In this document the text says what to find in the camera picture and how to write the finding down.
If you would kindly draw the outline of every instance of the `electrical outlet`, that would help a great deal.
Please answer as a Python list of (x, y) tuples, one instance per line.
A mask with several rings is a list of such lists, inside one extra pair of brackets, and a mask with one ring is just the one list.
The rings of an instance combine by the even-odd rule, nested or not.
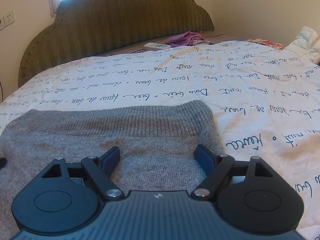
[(14, 11), (12, 10), (11, 12), (7, 13), (4, 15), (4, 25), (8, 26), (11, 23), (14, 23), (15, 18), (14, 18)]
[(3, 16), (0, 17), (0, 30), (4, 28), (4, 18)]

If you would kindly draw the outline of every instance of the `metal pivot screw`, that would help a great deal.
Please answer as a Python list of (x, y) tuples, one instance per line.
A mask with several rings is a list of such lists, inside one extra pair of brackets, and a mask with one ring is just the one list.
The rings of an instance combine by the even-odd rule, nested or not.
[(112, 198), (114, 198), (114, 197), (119, 197), (119, 196), (122, 195), (122, 191), (119, 190), (119, 189), (113, 188), (113, 189), (107, 190), (106, 195), (107, 195), (108, 197), (112, 197)]
[(193, 192), (193, 194), (195, 194), (197, 197), (206, 197), (210, 194), (210, 191), (205, 188), (198, 188)]

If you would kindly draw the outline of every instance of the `bed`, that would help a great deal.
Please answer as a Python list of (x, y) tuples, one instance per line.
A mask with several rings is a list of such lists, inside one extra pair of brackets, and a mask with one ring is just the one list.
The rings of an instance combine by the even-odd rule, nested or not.
[[(298, 232), (318, 239), (320, 67), (287, 50), (213, 32), (209, 15), (194, 0), (166, 1), (157, 7), (156, 0), (63, 0), (54, 24), (23, 55), (19, 89), (0, 105), (0, 132), (31, 109), (90, 111), (201, 100), (212, 110), (224, 152), (237, 160), (266, 160), (304, 200)], [(185, 31), (201, 31), (214, 45), (142, 50), (149, 40), (162, 42)], [(23, 152), (2, 147), (0, 156), (8, 160), (1, 176), (17, 169), (10, 163)], [(2, 217), (13, 220), (14, 193), (46, 165), (47, 156), (43, 160), (22, 173)], [(0, 225), (0, 231), (7, 239), (17, 228)]]

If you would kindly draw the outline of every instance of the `bedsheet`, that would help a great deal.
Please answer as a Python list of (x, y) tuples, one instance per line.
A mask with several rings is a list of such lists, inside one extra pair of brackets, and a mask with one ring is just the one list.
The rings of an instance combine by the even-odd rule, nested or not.
[(174, 106), (195, 99), (212, 109), (227, 154), (261, 156), (296, 189), (305, 203), (298, 231), (318, 239), (320, 67), (290, 52), (228, 41), (83, 58), (36, 75), (0, 104), (0, 132), (30, 109)]

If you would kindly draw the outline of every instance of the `grey sweater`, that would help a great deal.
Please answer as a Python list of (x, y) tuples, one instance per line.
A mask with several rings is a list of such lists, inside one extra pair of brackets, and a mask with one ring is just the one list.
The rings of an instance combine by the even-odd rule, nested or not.
[(111, 179), (125, 193), (190, 192), (205, 178), (193, 157), (197, 144), (223, 153), (212, 112), (202, 101), (98, 111), (30, 110), (0, 137), (0, 152), (8, 160), (0, 169), (0, 239), (18, 231), (11, 214), (15, 195), (57, 156), (79, 162), (118, 146), (121, 161)]

